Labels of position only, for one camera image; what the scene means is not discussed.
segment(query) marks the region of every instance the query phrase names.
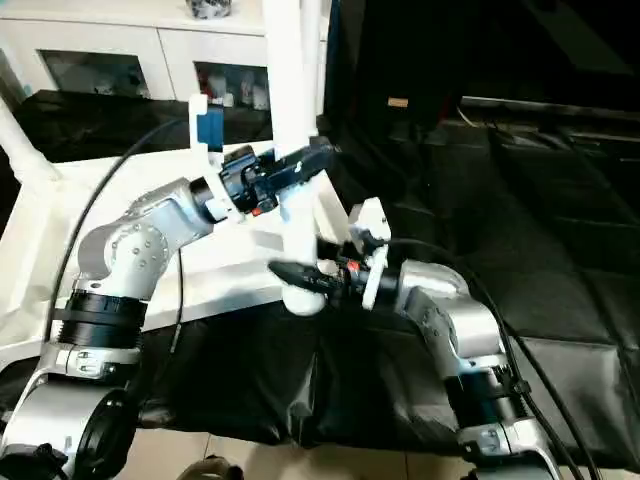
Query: black leather surface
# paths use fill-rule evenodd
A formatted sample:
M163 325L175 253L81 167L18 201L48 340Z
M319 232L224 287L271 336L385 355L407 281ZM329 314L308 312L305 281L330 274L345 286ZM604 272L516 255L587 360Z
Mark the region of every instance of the black leather surface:
M587 158L535 142L514 146L501 134L490 142L484 130L448 132L440 146L372 145L355 126L334 133L353 154L330 172L345 204L378 195L395 237L463 255L526 336L599 463L640 471L633 149L621 161L615 145L594 146ZM390 254L394 265L404 258L430 260L420 247ZM155 384L146 416L160 424L270 444L457 453L429 354L397 318L329 308L297 318L280 303L233 312L184 325L163 373L172 333L144 337L143 379ZM15 401L27 372L23 363L0 375L0 403ZM159 406L162 418L153 417Z

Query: white pole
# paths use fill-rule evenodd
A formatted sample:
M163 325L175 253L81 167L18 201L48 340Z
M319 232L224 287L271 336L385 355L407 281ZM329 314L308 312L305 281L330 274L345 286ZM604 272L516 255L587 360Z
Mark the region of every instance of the white pole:
M302 52L310 136L318 134L318 127L316 126L316 97L318 93L321 11L321 0L302 0Z
M263 0L267 38L267 71L271 123L276 158L309 144L307 89L302 63L300 0ZM312 192L309 185L280 194L284 222L282 242L287 259L317 262ZM282 300L296 315L313 315L324 306L324 296L285 285Z
M20 124L0 98L0 145L9 157L13 174L23 185L38 185L61 178L58 170L36 150Z

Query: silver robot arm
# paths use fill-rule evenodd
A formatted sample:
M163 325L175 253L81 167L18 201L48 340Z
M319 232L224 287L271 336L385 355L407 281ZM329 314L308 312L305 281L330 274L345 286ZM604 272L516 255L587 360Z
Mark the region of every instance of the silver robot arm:
M61 328L43 345L2 436L0 478L115 476L137 424L127 387L139 363L147 302L171 257L232 210L274 209L278 192L308 181L336 153L317 144L275 162L245 147L225 158L214 185L176 180L89 232L78 249L81 273L65 308L55 312Z
M559 480L538 421L527 414L491 311L471 297L460 274L407 260L395 311L413 322L433 354L458 420L458 443L478 480Z
M546 434L524 407L528 385L512 372L491 311L471 296L459 273L443 265L407 260L400 272L385 269L374 276L370 254L386 242L364 233L373 248L363 259L346 258L344 252L354 251L350 246L324 247L332 255L325 258L339 267L337 276L292 262L272 261L269 268L289 284L340 302L360 303L375 282L371 308L392 308L411 322L433 357L458 420L458 443L477 466L468 479L559 480Z

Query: tile floor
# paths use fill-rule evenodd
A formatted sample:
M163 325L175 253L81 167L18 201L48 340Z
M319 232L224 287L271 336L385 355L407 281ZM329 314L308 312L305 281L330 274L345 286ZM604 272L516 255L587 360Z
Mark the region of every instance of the tile floor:
M329 445L303 450L207 433L138 430L117 480L175 480L191 463L213 453L241 466L247 480L458 480L470 469L460 459L427 454ZM603 473L605 480L640 480L623 471Z

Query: black clamp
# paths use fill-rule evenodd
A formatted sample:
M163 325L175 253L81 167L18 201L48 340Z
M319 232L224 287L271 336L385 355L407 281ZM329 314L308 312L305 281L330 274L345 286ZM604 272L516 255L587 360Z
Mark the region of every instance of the black clamp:
M246 146L225 157L220 179L238 210L258 216L278 206L278 192L309 181L328 168L338 153L321 141L276 161L273 150L256 156Z

